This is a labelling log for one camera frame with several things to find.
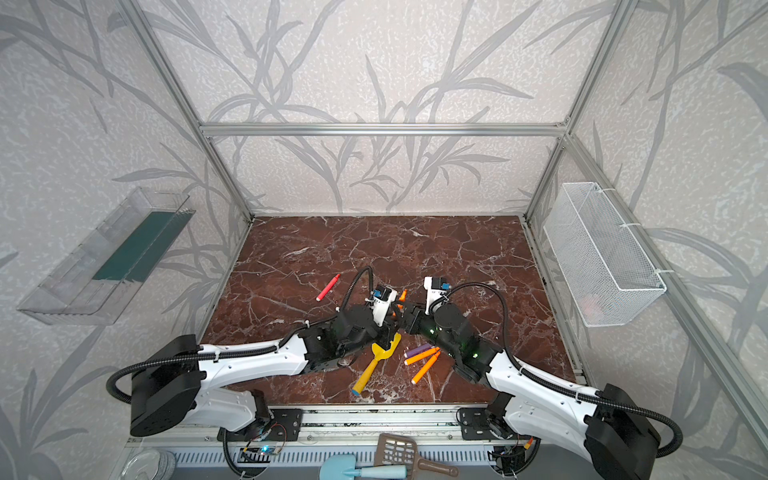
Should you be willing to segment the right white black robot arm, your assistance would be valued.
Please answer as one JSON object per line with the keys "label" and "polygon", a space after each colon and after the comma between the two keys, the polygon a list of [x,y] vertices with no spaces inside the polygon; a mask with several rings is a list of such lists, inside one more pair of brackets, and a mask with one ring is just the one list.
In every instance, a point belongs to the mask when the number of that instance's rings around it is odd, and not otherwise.
{"label": "right white black robot arm", "polygon": [[604,479],[647,479],[657,459],[675,453],[684,434],[671,418],[637,406],[621,388],[581,386],[520,361],[480,336],[455,305],[435,311],[412,302],[392,308],[400,327],[448,354],[455,372],[503,400],[503,433],[557,445],[588,460]]}

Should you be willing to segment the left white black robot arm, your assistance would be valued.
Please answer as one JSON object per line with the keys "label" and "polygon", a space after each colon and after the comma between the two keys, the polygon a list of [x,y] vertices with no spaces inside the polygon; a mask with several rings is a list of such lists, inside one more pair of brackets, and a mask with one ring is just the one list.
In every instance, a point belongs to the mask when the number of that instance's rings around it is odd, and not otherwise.
{"label": "left white black robot arm", "polygon": [[258,394],[234,391],[232,385],[334,370],[370,345],[388,346],[400,316],[398,307],[374,300],[301,325],[279,340],[217,346],[182,335],[150,359],[112,374],[106,390],[130,406],[134,437],[180,424],[254,430],[266,422],[266,405]]}

